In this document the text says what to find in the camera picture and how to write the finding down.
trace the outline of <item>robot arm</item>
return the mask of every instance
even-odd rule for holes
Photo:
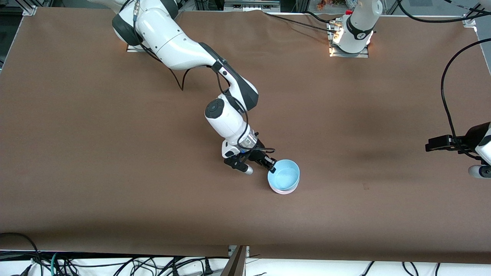
[[[131,0],[112,25],[120,39],[133,46],[143,44],[172,70],[207,66],[221,74],[230,86],[208,104],[205,117],[225,138],[221,150],[224,162],[246,174],[253,172],[246,160],[274,172],[276,160],[264,152],[258,133],[241,116],[257,105],[257,89],[211,47],[190,39],[174,21],[177,13],[174,0]]]
[[[353,14],[336,19],[333,43],[347,53],[361,52],[370,43],[373,27],[382,11],[380,0],[358,0]]]
[[[469,174],[476,178],[491,178],[491,122],[470,128],[464,136],[431,138],[426,144],[426,151],[434,150],[477,153],[481,165],[471,166]]]

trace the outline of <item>white floor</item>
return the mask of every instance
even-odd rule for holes
[[[80,259],[74,264],[79,265],[101,265],[121,263],[128,258],[117,259]],[[155,258],[158,266],[164,266],[171,258]],[[212,270],[225,267],[226,259],[212,259],[210,265]],[[257,276],[266,273],[265,276],[360,276],[364,273],[369,262],[365,261],[315,261],[315,260],[281,260],[281,259],[248,259],[246,265],[246,276]],[[30,261],[5,261],[0,262],[0,276],[19,275]],[[406,263],[408,270],[414,273],[412,266]],[[435,263],[415,263],[419,276],[434,276]],[[120,266],[109,266],[100,268],[78,268],[79,276],[112,276]],[[128,276],[132,265],[128,265],[120,276]],[[189,264],[179,269],[180,276],[186,276],[202,270],[199,262]],[[28,276],[40,276],[38,265],[32,266]],[[50,271],[44,269],[44,275],[49,276]],[[400,262],[375,262],[367,276],[409,276]],[[476,264],[445,264],[443,263],[438,276],[489,276],[491,265]],[[148,270],[139,269],[135,276],[152,276]]]

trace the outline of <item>blue bowl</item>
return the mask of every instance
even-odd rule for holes
[[[281,194],[293,192],[300,180],[299,166],[291,160],[283,159],[277,161],[274,168],[276,169],[274,173],[268,172],[271,189]]]

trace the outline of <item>connector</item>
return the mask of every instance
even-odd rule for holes
[[[213,274],[213,270],[210,267],[210,261],[208,259],[205,259],[205,276]]]
[[[29,270],[30,270],[31,266],[32,265],[29,265],[28,267],[26,267],[26,269],[24,269],[24,271],[22,271],[20,276],[27,276],[29,274]]]

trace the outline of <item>brown table surface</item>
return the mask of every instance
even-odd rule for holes
[[[125,52],[113,16],[24,18],[0,75],[1,231],[50,250],[224,255],[247,244],[261,257],[491,263],[491,183],[467,174],[468,157],[424,150],[450,133],[440,77],[472,29],[380,18],[370,58],[348,59],[328,56],[322,31],[259,11],[183,13],[187,35],[258,88],[250,124],[271,156],[300,166],[297,190],[279,195],[265,170],[223,164],[203,114],[219,94],[214,73],[190,71],[180,91],[165,66]],[[490,85],[479,47],[452,65],[459,134],[489,121]],[[12,247],[28,248],[2,241]]]

